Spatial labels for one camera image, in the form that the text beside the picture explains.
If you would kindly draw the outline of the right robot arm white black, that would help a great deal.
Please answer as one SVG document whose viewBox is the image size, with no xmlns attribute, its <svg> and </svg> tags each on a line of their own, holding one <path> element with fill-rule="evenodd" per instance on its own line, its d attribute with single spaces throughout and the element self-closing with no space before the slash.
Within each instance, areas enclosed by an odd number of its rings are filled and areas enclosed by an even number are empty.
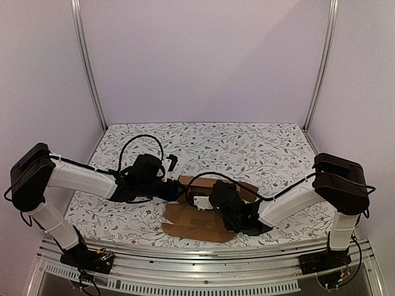
<svg viewBox="0 0 395 296">
<path fill-rule="evenodd" d="M 328 248 L 319 256 L 325 269 L 343 259 L 359 216 L 370 206 L 375 187 L 365 181 L 364 170 L 356 162 L 320 153 L 314 158 L 314 172 L 288 186 L 272 198 L 258 197 L 253 203 L 241 199 L 235 184 L 217 181 L 208 197 L 226 230 L 248 236 L 270 232 L 295 213 L 320 202 L 335 208 Z"/>
</svg>

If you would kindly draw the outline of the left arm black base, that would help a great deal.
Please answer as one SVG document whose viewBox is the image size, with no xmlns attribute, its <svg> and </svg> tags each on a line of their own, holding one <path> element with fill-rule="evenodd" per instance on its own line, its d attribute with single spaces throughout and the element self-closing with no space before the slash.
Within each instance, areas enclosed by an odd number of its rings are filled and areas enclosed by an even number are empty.
<svg viewBox="0 0 395 296">
<path fill-rule="evenodd" d="M 76 246 L 62 251 L 60 262 L 80 270 L 110 274 L 114 258 L 115 253 L 113 251 L 105 248 L 90 250 L 86 242 L 79 239 Z"/>
</svg>

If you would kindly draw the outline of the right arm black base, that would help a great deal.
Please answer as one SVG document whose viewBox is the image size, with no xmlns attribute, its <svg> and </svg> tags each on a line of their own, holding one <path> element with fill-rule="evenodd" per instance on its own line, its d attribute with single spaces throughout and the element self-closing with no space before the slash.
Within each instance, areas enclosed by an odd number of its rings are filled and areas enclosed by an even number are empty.
<svg viewBox="0 0 395 296">
<path fill-rule="evenodd" d="M 352 260 L 349 248 L 342 251 L 331 250 L 329 242 L 326 249 L 298 257 L 302 275 L 315 274 L 317 281 L 326 290 L 338 289 L 350 275 L 349 265 Z"/>
</svg>

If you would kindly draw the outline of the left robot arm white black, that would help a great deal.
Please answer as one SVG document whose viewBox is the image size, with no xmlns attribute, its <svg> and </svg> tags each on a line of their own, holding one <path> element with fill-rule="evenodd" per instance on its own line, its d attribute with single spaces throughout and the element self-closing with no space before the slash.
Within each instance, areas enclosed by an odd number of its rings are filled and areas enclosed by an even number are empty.
<svg viewBox="0 0 395 296">
<path fill-rule="evenodd" d="M 10 187 L 4 198 L 68 251 L 72 262 L 85 268 L 92 261 L 91 253 L 81 246 L 77 230 L 46 202 L 46 189 L 69 189 L 127 204 L 143 203 L 153 197 L 173 202 L 179 196 L 180 185 L 169 175 L 177 162 L 172 154 L 161 158 L 142 154 L 124 169 L 100 170 L 53 154 L 47 144 L 39 142 L 11 168 Z"/>
</svg>

